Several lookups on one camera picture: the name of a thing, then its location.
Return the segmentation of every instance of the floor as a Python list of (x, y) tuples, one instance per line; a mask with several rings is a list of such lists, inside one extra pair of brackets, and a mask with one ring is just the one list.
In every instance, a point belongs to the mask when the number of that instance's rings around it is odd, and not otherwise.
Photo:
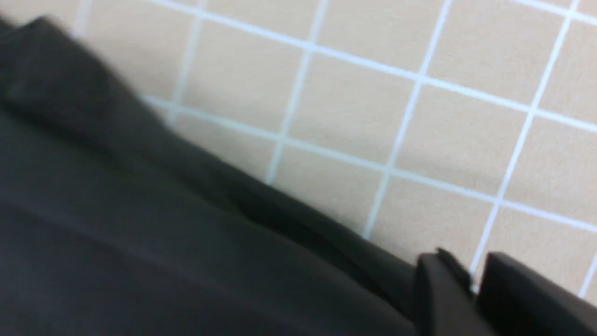
[(504, 251), (597, 304), (597, 1), (1, 0), (175, 131), (414, 262)]

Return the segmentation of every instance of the beige floor tile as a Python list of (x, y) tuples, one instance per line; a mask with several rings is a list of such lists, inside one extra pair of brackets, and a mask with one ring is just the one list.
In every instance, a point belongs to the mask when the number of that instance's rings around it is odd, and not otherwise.
[(595, 0), (581, 0), (578, 5), (578, 11), (583, 14), (597, 16), (597, 1)]
[(526, 114), (423, 87), (396, 167), (496, 194)]
[(2, 0), (0, 13), (20, 24), (41, 15), (49, 15), (66, 30), (71, 30), (75, 24), (79, 2), (79, 0)]
[(418, 72), (443, 0), (330, 1), (320, 44)]
[(184, 103), (277, 132), (300, 58), (298, 48), (205, 22)]
[(427, 185), (390, 182), (371, 241), (409, 262), (444, 248), (468, 267), (492, 204)]
[[(572, 0), (542, 0), (543, 2), (547, 2), (548, 4), (568, 8), (572, 4)], [(581, 6), (583, 2), (592, 2), (593, 0), (582, 0)]]
[(597, 123), (596, 53), (597, 27), (573, 21), (539, 107)]
[(596, 143), (595, 133), (536, 118), (506, 199), (596, 222)]
[(94, 1), (86, 40), (137, 91), (171, 99), (192, 20), (142, 0)]
[(209, 11), (307, 39), (319, 0), (210, 0)]
[(584, 297), (593, 306), (597, 306), (597, 276), (593, 276), (593, 280), (587, 291), (587, 295)]
[(380, 179), (380, 172), (285, 147), (273, 186), (360, 234)]
[(412, 87), (411, 80), (315, 56), (290, 135), (385, 163)]
[[(485, 253), (504, 252), (577, 294), (595, 251), (597, 235), (516, 210), (501, 208)], [(480, 278), (483, 263), (477, 269)]]
[(563, 20), (508, 0), (455, 0), (429, 75), (531, 103)]
[(186, 114), (178, 115), (174, 131), (223, 161), (261, 181), (265, 180), (275, 146), (273, 141)]

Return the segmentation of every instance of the black fabric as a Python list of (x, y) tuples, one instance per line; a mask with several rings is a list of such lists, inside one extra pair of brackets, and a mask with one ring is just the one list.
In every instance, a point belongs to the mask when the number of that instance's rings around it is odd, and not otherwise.
[(477, 306), (504, 336), (597, 335), (597, 308), (503, 253), (487, 256)]
[(414, 267), (165, 129), (46, 19), (0, 36), (0, 331), (413, 335)]
[(413, 293), (413, 323), (419, 336), (496, 336), (477, 313), (469, 288), (463, 287), (467, 273), (445, 250), (418, 258)]

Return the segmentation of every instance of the white grout line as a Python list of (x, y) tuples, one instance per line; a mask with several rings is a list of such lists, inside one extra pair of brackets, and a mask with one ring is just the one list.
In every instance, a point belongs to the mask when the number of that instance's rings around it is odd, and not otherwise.
[[(208, 0), (198, 0), (197, 9), (203, 9), (207, 6), (207, 4)], [(189, 75), (191, 73), (191, 69), (193, 68), (193, 63), (195, 62), (197, 49), (199, 47), (199, 36), (201, 35), (201, 26), (201, 16), (199, 14), (195, 14), (195, 19), (191, 24), (187, 43), (184, 48), (183, 58), (180, 62), (179, 73), (176, 77), (176, 85), (174, 86), (174, 91), (172, 93), (173, 102), (176, 105), (182, 104), (182, 100), (184, 98), (184, 94), (189, 83)], [(176, 112), (176, 110), (174, 109), (171, 110), (170, 115), (168, 116), (168, 125), (174, 125), (176, 123), (177, 117), (178, 112)]]
[(477, 200), (485, 201), (488, 203), (494, 203), (496, 201), (496, 198), (494, 196), (486, 195), (484, 193), (480, 193), (479, 191), (474, 191), (474, 190), (470, 190), (467, 188), (463, 188), (459, 185), (451, 184), (448, 182), (443, 182), (443, 181), (428, 178), (425, 176), (420, 176), (415, 173), (407, 172), (405, 170), (394, 169), (391, 174), (394, 176), (400, 177), (402, 179), (408, 180), (408, 181), (425, 184), (430, 187), (435, 187), (437, 189), (450, 191), (454, 194), (459, 194), (459, 195), (463, 195), (466, 197), (475, 198)]
[(521, 5), (533, 7), (538, 10), (550, 12), (552, 14), (557, 14), (559, 16), (567, 16), (568, 12), (570, 12), (570, 10), (568, 8), (563, 8), (560, 6), (547, 4), (545, 2), (537, 1), (537, 0), (510, 0), (510, 1), (517, 2)]
[(591, 266), (589, 266), (589, 271), (587, 275), (584, 277), (583, 286), (580, 288), (578, 292), (578, 296), (580, 298), (584, 298), (587, 296), (587, 291), (591, 286), (591, 281), (593, 280), (593, 276), (595, 275), (595, 271), (597, 270), (597, 252), (593, 256), (593, 261), (591, 262)]
[(514, 209), (514, 210), (517, 210), (520, 212), (524, 212), (526, 214), (529, 214), (529, 215), (532, 215), (535, 217), (547, 219), (552, 222), (565, 224), (569, 227), (578, 228), (581, 230), (597, 233), (597, 226), (590, 224), (590, 223), (577, 221), (576, 219), (567, 218), (562, 215), (558, 215), (557, 213), (551, 213), (551, 212), (547, 212), (545, 210), (535, 209), (533, 207), (530, 207), (530, 206), (527, 206), (524, 204), (520, 204), (520, 203), (516, 203), (516, 202), (512, 202), (512, 201), (506, 201), (506, 200), (502, 201), (501, 206), (508, 207), (510, 209)]
[(560, 124), (565, 124), (577, 129), (585, 130), (592, 133), (597, 133), (597, 125), (588, 123), (586, 121), (576, 120), (570, 117), (566, 117), (559, 113), (538, 110), (536, 112), (537, 117), (542, 117), (548, 120), (556, 121)]
[(518, 162), (518, 158), (522, 152), (522, 147), (524, 146), (525, 140), (527, 139), (527, 134), (531, 125), (533, 123), (533, 117), (535, 116), (537, 107), (539, 106), (539, 102), (543, 97), (543, 93), (545, 92), (545, 88), (547, 87), (547, 82), (549, 81), (549, 77), (552, 73), (553, 66), (555, 65), (559, 52), (562, 49), (562, 45), (564, 44), (564, 39), (566, 38), (566, 34), (568, 33), (568, 29), (570, 28), (570, 23), (572, 21), (572, 13), (576, 11), (578, 8), (578, 3), (580, 0), (573, 0), (573, 3), (570, 5), (570, 12), (567, 14), (566, 19), (562, 23), (560, 31), (558, 33), (558, 37), (553, 45), (553, 49), (551, 54), (549, 55), (549, 61), (547, 62), (547, 66), (545, 67), (545, 71), (543, 72), (543, 76), (541, 76), (541, 81), (539, 82), (539, 87), (535, 92), (535, 96), (533, 97), (533, 102), (531, 103), (531, 109), (528, 112), (527, 118), (522, 126), (521, 134), (518, 137), (516, 142), (516, 147), (514, 148), (514, 153), (512, 153), (512, 158), (510, 158), (510, 163), (508, 164), (508, 168), (506, 169), (506, 174), (504, 175), (504, 179), (501, 183), (500, 189), (497, 193), (497, 201), (494, 203), (490, 215), (487, 218), (487, 223), (485, 223), (485, 227), (483, 229), (483, 233), (481, 235), (481, 240), (479, 241), (479, 245), (477, 245), (477, 250), (475, 251), (475, 256), (473, 257), (473, 261), (471, 262), (469, 271), (474, 273), (481, 256), (485, 250), (485, 246), (487, 245), (487, 241), (489, 240), (489, 236), (491, 234), (491, 230), (493, 229), (493, 224), (495, 223), (497, 212), (500, 208), (500, 205), (503, 202), (504, 195), (510, 183), (510, 179), (512, 177), (512, 173), (514, 172), (514, 168)]
[(201, 120), (209, 121), (213, 124), (228, 127), (230, 129), (234, 129), (239, 132), (244, 132), (244, 133), (248, 133), (248, 134), (251, 134), (254, 136), (258, 136), (263, 139), (268, 139), (268, 140), (273, 140), (273, 141), (278, 141), (278, 139), (279, 139), (279, 136), (276, 133), (268, 132), (268, 131), (258, 129), (253, 126), (239, 123), (238, 121), (234, 121), (232, 119), (218, 117), (216, 115), (205, 113), (205, 112), (193, 109), (193, 108), (187, 108), (184, 106), (180, 106), (173, 102), (167, 102), (165, 100), (155, 98), (152, 96), (142, 97), (142, 100), (144, 100), (146, 103), (149, 103), (151, 105), (155, 105), (155, 106), (158, 106), (158, 107), (161, 107), (164, 109), (176, 110), (179, 114), (192, 115)]
[(334, 59), (343, 60), (345, 62), (352, 63), (354, 65), (360, 65), (360, 66), (364, 66), (365, 68), (370, 68), (373, 70), (377, 70), (379, 72), (384, 72), (386, 74), (400, 76), (400, 77), (408, 78), (408, 79), (411, 79), (414, 81), (417, 81), (420, 79), (420, 76), (418, 74), (415, 74), (414, 72), (399, 69), (394, 66), (385, 65), (385, 64), (382, 64), (379, 62), (375, 62), (373, 60), (364, 59), (364, 58), (361, 58), (358, 56), (343, 53), (341, 51), (333, 50), (330, 48), (321, 47), (320, 45), (315, 46), (314, 52), (322, 54), (324, 56), (334, 58)]
[(481, 99), (486, 102), (493, 103), (493, 104), (499, 105), (499, 106), (504, 106), (506, 108), (514, 109), (517, 111), (529, 112), (531, 110), (530, 106), (525, 105), (523, 103), (519, 103), (519, 102), (515, 102), (513, 100), (494, 96), (493, 94), (478, 91), (473, 88), (467, 88), (467, 87), (463, 87), (458, 84), (449, 83), (449, 82), (446, 82), (443, 80), (437, 80), (435, 78), (425, 77), (425, 78), (423, 78), (423, 84), (443, 88), (448, 91), (460, 93), (462, 95), (469, 96), (472, 98)]
[(290, 95), (290, 100), (288, 101), (288, 106), (284, 113), (284, 120), (282, 121), (282, 127), (280, 131), (280, 141), (276, 144), (272, 155), (272, 161), (270, 162), (269, 171), (267, 173), (266, 183), (272, 184), (276, 179), (276, 174), (278, 172), (278, 166), (280, 164), (280, 159), (282, 157), (282, 150), (284, 148), (284, 141), (288, 136), (288, 131), (290, 130), (290, 124), (293, 120), (294, 112), (297, 109), (297, 105), (299, 104), (300, 96), (303, 92), (304, 82), (307, 77), (307, 72), (309, 70), (309, 64), (311, 63), (311, 58), (313, 55), (313, 49), (315, 49), (315, 44), (317, 43), (317, 39), (319, 37), (319, 32), (321, 31), (321, 27), (324, 23), (325, 12), (328, 8), (328, 0), (320, 0), (319, 6), (317, 8), (317, 12), (315, 13), (315, 18), (313, 20), (311, 31), (309, 33), (309, 47), (304, 50), (303, 57), (301, 59), (301, 64), (299, 66), (296, 78), (294, 80), (293, 90)]
[(87, 23), (93, 7), (93, 0), (80, 0), (77, 8), (75, 24), (73, 25), (72, 36), (79, 38), (87, 32)]
[(431, 63), (431, 58), (433, 58), (435, 47), (439, 41), (439, 37), (441, 36), (442, 29), (444, 28), (444, 24), (446, 22), (446, 18), (448, 17), (448, 13), (450, 12), (451, 5), (452, 0), (445, 0), (444, 5), (442, 6), (442, 10), (439, 13), (438, 21), (435, 24), (433, 35), (431, 36), (431, 41), (429, 42), (429, 46), (427, 47), (427, 53), (425, 54), (423, 64), (421, 65), (421, 68), (418, 71), (419, 79), (414, 84), (413, 92), (411, 93), (411, 97), (408, 101), (406, 111), (404, 112), (404, 117), (402, 119), (400, 129), (398, 130), (396, 141), (394, 142), (392, 152), (390, 153), (390, 157), (386, 163), (383, 177), (375, 195), (373, 206), (371, 207), (371, 212), (369, 213), (369, 218), (367, 219), (367, 225), (365, 226), (365, 230), (362, 233), (363, 238), (365, 239), (369, 239), (371, 237), (371, 232), (373, 231), (373, 227), (375, 226), (377, 215), (379, 214), (382, 201), (386, 195), (387, 186), (389, 185), (390, 172), (392, 170), (394, 162), (396, 162), (398, 152), (400, 151), (400, 147), (402, 145), (402, 142), (404, 141), (404, 136), (406, 135), (408, 124), (413, 117), (414, 109), (417, 105), (418, 95), (421, 91), (421, 86), (423, 85), (422, 79), (427, 74), (429, 63)]
[[(265, 131), (262, 129), (258, 129), (256, 127), (242, 124), (238, 121), (234, 121), (234, 120), (231, 120), (228, 118), (218, 117), (213, 114), (195, 110), (193, 108), (178, 106), (172, 102), (162, 100), (162, 99), (159, 99), (159, 98), (156, 98), (153, 96), (144, 96), (144, 97), (141, 97), (141, 99), (150, 105), (155, 105), (155, 106), (163, 108), (163, 109), (177, 109), (179, 111), (179, 113), (191, 115), (193, 117), (196, 117), (196, 118), (199, 118), (199, 119), (202, 119), (202, 120), (205, 120), (205, 121), (208, 121), (208, 122), (211, 122), (213, 124), (220, 125), (223, 127), (228, 127), (230, 129), (234, 129), (239, 132), (248, 133), (248, 134), (251, 134), (251, 135), (263, 138), (263, 139), (272, 140), (272, 141), (279, 140), (279, 135), (274, 132), (269, 132), (269, 131)], [(305, 151), (312, 152), (315, 154), (320, 154), (320, 155), (323, 155), (323, 156), (326, 156), (329, 158), (336, 159), (338, 161), (352, 164), (354, 166), (369, 168), (369, 169), (372, 169), (372, 170), (375, 170), (378, 172), (382, 172), (385, 169), (385, 166), (380, 163), (376, 163), (376, 162), (365, 160), (365, 159), (355, 157), (355, 156), (352, 156), (349, 154), (338, 152), (333, 149), (323, 148), (323, 147), (313, 145), (308, 142), (295, 140), (295, 139), (291, 139), (291, 138), (286, 139), (285, 142), (288, 146), (298, 148), (298, 149), (303, 149)], [(421, 183), (424, 185), (428, 185), (430, 187), (439, 188), (439, 189), (446, 190), (446, 191), (449, 191), (449, 192), (452, 192), (455, 194), (460, 194), (463, 196), (475, 198), (475, 199), (478, 199), (481, 201), (485, 201), (485, 202), (489, 202), (489, 203), (495, 203), (497, 201), (497, 198), (494, 196), (483, 194), (478, 191), (470, 190), (467, 188), (463, 188), (463, 187), (460, 187), (458, 185), (454, 185), (454, 184), (451, 184), (448, 182), (435, 180), (435, 179), (428, 178), (425, 176), (420, 176), (420, 175), (417, 175), (417, 174), (411, 173), (411, 172), (406, 172), (404, 170), (393, 169), (391, 171), (391, 174), (394, 176), (400, 177), (402, 179), (408, 180), (408, 181)], [(530, 207), (530, 206), (527, 206), (524, 204), (504, 200), (504, 201), (502, 201), (501, 206), (508, 207), (508, 208), (511, 208), (514, 210), (518, 210), (520, 212), (524, 212), (529, 215), (548, 219), (553, 222), (558, 222), (560, 224), (564, 224), (564, 225), (567, 225), (570, 227), (579, 228), (581, 230), (586, 230), (586, 231), (597, 233), (597, 226), (595, 226), (593, 224), (577, 221), (575, 219), (567, 218), (562, 215), (558, 215), (555, 213), (550, 213), (550, 212), (547, 212), (544, 210), (536, 209), (536, 208), (533, 208), (533, 207)]]
[(582, 13), (574, 13), (573, 18), (577, 21), (587, 23), (588, 25), (597, 26), (597, 17)]

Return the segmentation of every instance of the black jacket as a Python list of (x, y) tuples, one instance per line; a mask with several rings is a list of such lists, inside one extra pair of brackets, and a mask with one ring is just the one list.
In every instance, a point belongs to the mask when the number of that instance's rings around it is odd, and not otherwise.
[(513, 325), (492, 315), (485, 287), (476, 306), (469, 284), (447, 253), (421, 256), (415, 270), (180, 139), (49, 21), (0, 23), (0, 335)]

